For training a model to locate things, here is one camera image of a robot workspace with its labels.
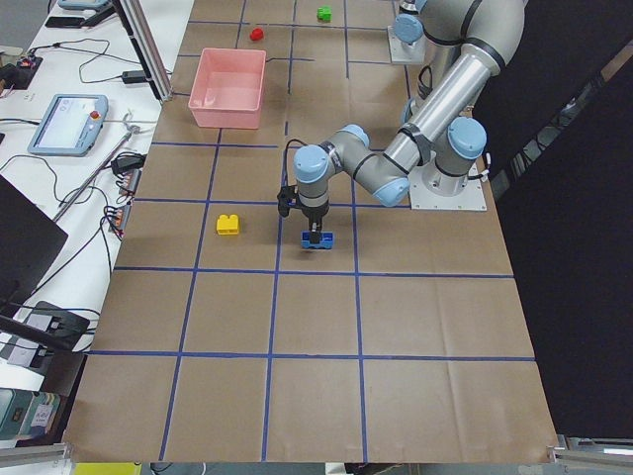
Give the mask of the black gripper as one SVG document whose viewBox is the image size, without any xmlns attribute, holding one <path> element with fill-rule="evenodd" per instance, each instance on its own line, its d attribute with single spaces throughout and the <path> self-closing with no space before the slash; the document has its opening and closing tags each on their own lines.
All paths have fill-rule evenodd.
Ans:
<svg viewBox="0 0 633 475">
<path fill-rule="evenodd" d="M 329 211 L 329 202 L 326 201 L 318 206 L 308 206 L 302 203 L 300 208 L 302 213 L 309 219 L 309 225 L 311 226 L 309 233 L 310 244 L 320 244 L 322 219 Z"/>
</svg>

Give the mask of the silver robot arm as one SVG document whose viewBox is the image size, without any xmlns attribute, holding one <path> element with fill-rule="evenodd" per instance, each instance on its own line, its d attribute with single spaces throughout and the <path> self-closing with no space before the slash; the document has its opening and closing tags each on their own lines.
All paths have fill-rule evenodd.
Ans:
<svg viewBox="0 0 633 475">
<path fill-rule="evenodd" d="M 419 14 L 426 5 L 426 0 L 402 0 L 399 2 L 399 14 L 392 28 L 395 37 L 402 43 L 413 45 L 421 39 L 424 27 Z"/>
<path fill-rule="evenodd" d="M 396 17 L 398 40 L 413 45 L 426 38 L 444 48 L 443 67 L 407 104 L 407 120 L 384 151 L 371 151 L 367 134 L 348 125 L 321 143 L 303 144 L 292 159 L 284 159 L 283 173 L 295 175 L 297 182 L 282 184 L 278 213 L 303 213 L 307 248 L 321 246 L 328 181 L 340 172 L 385 207 L 398 205 L 407 195 L 409 175 L 417 166 L 424 170 L 429 191 L 459 194 L 487 144 L 484 127 L 461 113 L 512 60 L 523 27 L 521 1 L 417 1 L 412 12 Z"/>
</svg>

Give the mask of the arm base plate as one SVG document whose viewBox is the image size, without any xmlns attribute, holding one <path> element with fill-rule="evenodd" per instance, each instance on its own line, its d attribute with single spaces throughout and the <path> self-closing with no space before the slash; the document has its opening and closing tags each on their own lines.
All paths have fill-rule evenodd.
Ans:
<svg viewBox="0 0 633 475">
<path fill-rule="evenodd" d="M 488 207 L 481 179 L 470 180 L 478 172 L 477 160 L 469 160 L 469 171 L 459 177 L 442 173 L 435 158 L 415 167 L 408 175 L 409 205 L 414 211 L 485 212 Z"/>
<path fill-rule="evenodd" d="M 401 41 L 395 34 L 392 26 L 387 28 L 392 64 L 400 65 L 422 65 L 426 57 L 427 41 L 422 36 L 412 44 Z"/>
</svg>

